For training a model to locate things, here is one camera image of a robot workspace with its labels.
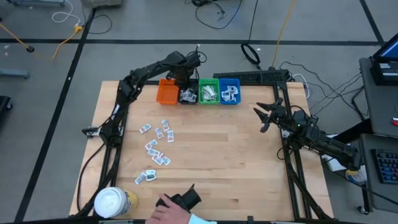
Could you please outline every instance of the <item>orange bin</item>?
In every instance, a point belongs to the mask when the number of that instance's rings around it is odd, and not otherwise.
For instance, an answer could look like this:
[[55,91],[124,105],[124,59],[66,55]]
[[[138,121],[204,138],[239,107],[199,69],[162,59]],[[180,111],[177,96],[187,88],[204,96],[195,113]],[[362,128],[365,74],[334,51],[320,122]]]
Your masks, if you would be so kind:
[[160,79],[156,101],[162,105],[176,105],[180,88],[174,85],[175,80]]

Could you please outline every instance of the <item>white cable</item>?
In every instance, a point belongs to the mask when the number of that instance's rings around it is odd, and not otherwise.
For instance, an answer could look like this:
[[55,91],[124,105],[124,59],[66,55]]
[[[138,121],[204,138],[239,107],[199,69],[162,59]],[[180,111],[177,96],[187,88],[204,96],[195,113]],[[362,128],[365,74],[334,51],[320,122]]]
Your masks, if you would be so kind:
[[[54,21],[54,22],[56,22],[56,23],[61,23],[61,22],[65,22],[70,16],[72,16],[72,17],[74,17],[74,18],[76,18],[76,19],[78,19],[78,22],[77,22],[77,26],[78,25],[80,25],[80,22],[81,22],[81,20],[80,20],[80,18],[79,17],[77,17],[77,16],[75,16],[75,15],[72,15],[72,13],[73,13],[73,5],[72,5],[72,3],[70,3],[70,1],[68,1],[68,0],[65,0],[67,3],[69,3],[69,5],[70,5],[70,12],[69,13],[67,13],[67,12],[56,12],[56,13],[54,13],[54,14],[52,14],[52,20]],[[62,19],[62,20],[60,20],[60,21],[57,21],[57,20],[55,20],[54,19],[54,16],[55,15],[57,15],[57,14],[64,14],[64,15],[67,15],[64,19]]]
[[307,87],[307,95],[306,95],[306,98],[307,98],[307,99],[310,98],[310,89],[309,89],[309,87],[308,87],[308,83],[307,83],[306,79],[305,79],[304,76],[302,76],[301,74],[295,74],[295,75],[293,75],[292,77],[294,78],[294,77],[296,77],[296,76],[300,76],[300,77],[304,80],[304,84],[305,84],[305,86]]

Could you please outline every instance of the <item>desk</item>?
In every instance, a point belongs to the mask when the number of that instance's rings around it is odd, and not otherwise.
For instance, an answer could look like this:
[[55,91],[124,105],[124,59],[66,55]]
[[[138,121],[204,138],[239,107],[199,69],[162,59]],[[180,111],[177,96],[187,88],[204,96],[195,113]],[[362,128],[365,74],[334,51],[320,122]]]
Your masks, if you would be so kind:
[[398,116],[398,86],[378,86],[375,84],[370,68],[370,58],[361,58],[359,66],[362,73],[369,118],[334,137],[337,141],[349,143],[358,139],[362,133],[380,134],[398,138],[398,128],[392,125],[392,118]]
[[[118,82],[103,82],[93,119],[101,124],[114,106]],[[302,83],[288,83],[290,103],[308,112]],[[284,161],[276,152],[281,148],[278,127],[259,132],[261,122],[253,108],[256,102],[273,103],[269,86],[242,86],[242,102],[230,105],[176,105],[156,103],[157,85],[146,85],[138,100],[130,105],[116,185],[138,195],[136,210],[121,218],[146,219],[155,209],[158,193],[183,194],[195,184],[202,202],[192,212],[209,220],[293,220]],[[159,140],[156,149],[171,160],[158,166],[147,155],[145,144],[156,139],[154,129],[167,119],[175,142]],[[139,128],[152,129],[140,134]],[[89,139],[82,165],[100,147],[100,138]],[[319,156],[301,150],[307,188],[317,203],[333,216]],[[102,150],[88,165],[81,183],[81,205],[98,186],[103,162]],[[145,169],[156,169],[157,180],[136,185],[134,180]],[[76,194],[70,214],[75,214]],[[304,216],[301,206],[300,214]]]
[[[398,139],[394,138],[362,134],[359,139],[359,148],[366,164],[366,175],[368,177],[369,189],[395,201],[398,201],[398,186],[380,183],[379,177],[377,176],[376,166],[371,155],[371,149],[397,149],[397,146]],[[397,205],[373,194],[369,194],[369,198],[374,208],[398,213]]]

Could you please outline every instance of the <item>white lid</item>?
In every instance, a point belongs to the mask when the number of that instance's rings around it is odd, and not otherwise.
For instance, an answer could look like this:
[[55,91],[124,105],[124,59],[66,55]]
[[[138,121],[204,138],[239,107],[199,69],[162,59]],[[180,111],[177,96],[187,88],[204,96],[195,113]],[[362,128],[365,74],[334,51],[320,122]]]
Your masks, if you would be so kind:
[[104,218],[118,216],[125,203],[117,187],[107,187],[101,190],[94,201],[95,212]]

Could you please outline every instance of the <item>blue bin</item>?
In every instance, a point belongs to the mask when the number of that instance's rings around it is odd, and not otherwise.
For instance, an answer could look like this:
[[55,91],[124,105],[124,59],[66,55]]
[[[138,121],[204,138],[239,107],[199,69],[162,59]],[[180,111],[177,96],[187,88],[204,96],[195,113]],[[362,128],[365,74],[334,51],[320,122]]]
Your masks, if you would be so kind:
[[[241,102],[241,83],[238,78],[220,78],[220,103],[224,105],[236,105]],[[226,91],[227,86],[236,86],[238,88],[238,94],[235,96],[236,101],[225,101],[221,97],[221,92]]]

